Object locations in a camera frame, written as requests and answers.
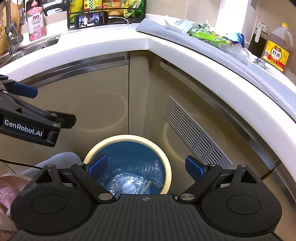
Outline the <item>blue plastic glove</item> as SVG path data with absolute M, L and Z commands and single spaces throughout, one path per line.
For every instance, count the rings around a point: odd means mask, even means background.
M 240 45 L 242 48 L 245 48 L 245 37 L 241 33 L 234 33 L 229 34 L 228 39 L 231 41 L 234 45 Z

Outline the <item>green snack wrapper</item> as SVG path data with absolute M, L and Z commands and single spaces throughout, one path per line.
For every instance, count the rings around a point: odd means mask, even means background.
M 191 29 L 188 30 L 187 34 L 217 48 L 229 47 L 232 45 L 229 40 L 224 39 L 212 31 L 208 24 L 194 24 Z

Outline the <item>clear plastic bag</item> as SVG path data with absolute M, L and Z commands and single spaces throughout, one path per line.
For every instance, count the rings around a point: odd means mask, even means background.
M 128 172 L 116 174 L 107 183 L 106 189 L 114 196 L 121 194 L 144 194 L 152 182 L 146 178 Z

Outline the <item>grey slipper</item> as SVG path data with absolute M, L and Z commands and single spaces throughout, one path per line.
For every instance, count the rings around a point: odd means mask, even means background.
M 56 154 L 55 156 L 52 156 L 51 158 L 40 162 L 39 164 L 35 165 L 35 167 L 41 167 L 43 168 L 47 164 L 54 164 L 57 169 L 68 169 L 74 164 L 82 163 L 80 157 L 75 154 L 74 152 L 63 152 Z M 21 175 L 33 178 L 37 173 L 39 172 L 39 169 L 37 168 L 29 168 L 22 173 Z

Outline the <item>cabinet vent grille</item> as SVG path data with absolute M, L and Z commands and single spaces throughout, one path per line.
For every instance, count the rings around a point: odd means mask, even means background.
M 231 167 L 232 162 L 222 150 L 172 97 L 166 105 L 165 120 L 197 160 L 205 165 Z

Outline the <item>steel sink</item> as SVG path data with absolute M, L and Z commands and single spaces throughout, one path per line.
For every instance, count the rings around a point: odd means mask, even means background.
M 49 46 L 55 45 L 58 43 L 61 35 L 55 35 L 52 37 L 48 37 L 44 40 L 37 41 L 33 44 L 29 44 L 25 47 L 20 48 L 15 54 L 13 55 L 6 55 L 1 57 L 1 67 L 22 58 L 30 53 L 36 52 L 38 50 L 47 48 Z

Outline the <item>steel faucet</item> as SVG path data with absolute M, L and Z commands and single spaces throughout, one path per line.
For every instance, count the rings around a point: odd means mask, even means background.
M 8 52 L 13 55 L 17 52 L 18 44 L 23 41 L 23 35 L 19 33 L 21 17 L 18 6 L 12 1 L 3 1 L 4 8 L 1 14 L 4 16 L 1 20 L 4 22 L 4 31 L 7 38 Z

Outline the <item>pink soap pump bottle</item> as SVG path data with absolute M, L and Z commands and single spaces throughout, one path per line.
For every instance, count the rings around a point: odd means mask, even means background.
M 44 11 L 43 7 L 38 5 L 37 1 L 31 3 L 31 8 L 27 11 L 27 23 L 29 40 L 40 39 L 46 35 L 44 24 Z

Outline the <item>green yellow-cap bottle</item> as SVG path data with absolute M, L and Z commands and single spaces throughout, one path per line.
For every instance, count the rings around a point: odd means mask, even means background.
M 83 10 L 83 0 L 70 0 L 70 12 L 75 13 Z

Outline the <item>black smartphone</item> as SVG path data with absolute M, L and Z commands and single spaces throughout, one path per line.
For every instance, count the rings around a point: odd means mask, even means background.
M 98 11 L 92 13 L 84 13 L 77 15 L 74 18 L 75 29 L 88 28 L 93 26 L 107 25 L 108 24 L 108 12 Z

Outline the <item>grey counter mat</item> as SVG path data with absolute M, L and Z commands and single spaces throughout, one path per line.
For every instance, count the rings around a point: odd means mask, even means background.
M 187 34 L 177 33 L 158 23 L 144 19 L 136 27 L 138 32 L 174 42 L 198 52 L 232 70 L 272 99 L 295 120 L 295 92 L 251 62 L 241 62 L 228 53 Z

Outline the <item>amber red-label oil bottle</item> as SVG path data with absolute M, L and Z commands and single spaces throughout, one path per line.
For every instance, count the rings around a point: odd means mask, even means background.
M 103 0 L 103 9 L 119 9 L 122 8 L 122 0 Z

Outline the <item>dark soy sauce dispenser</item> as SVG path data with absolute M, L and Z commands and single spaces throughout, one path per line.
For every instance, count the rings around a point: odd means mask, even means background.
M 248 46 L 248 50 L 258 58 L 263 54 L 268 36 L 268 27 L 264 23 L 259 23 L 255 28 L 253 36 Z

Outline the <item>yellow green snack bag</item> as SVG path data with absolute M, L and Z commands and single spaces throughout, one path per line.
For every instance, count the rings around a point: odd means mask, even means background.
M 143 0 L 127 0 L 125 2 L 125 10 L 123 16 L 125 18 L 135 17 L 139 18 L 144 13 L 144 1 Z

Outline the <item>large cooking wine jug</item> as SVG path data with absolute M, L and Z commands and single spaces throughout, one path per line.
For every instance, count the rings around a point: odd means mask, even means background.
M 288 24 L 282 23 L 281 27 L 268 34 L 262 58 L 280 72 L 286 73 L 293 49 L 293 36 Z

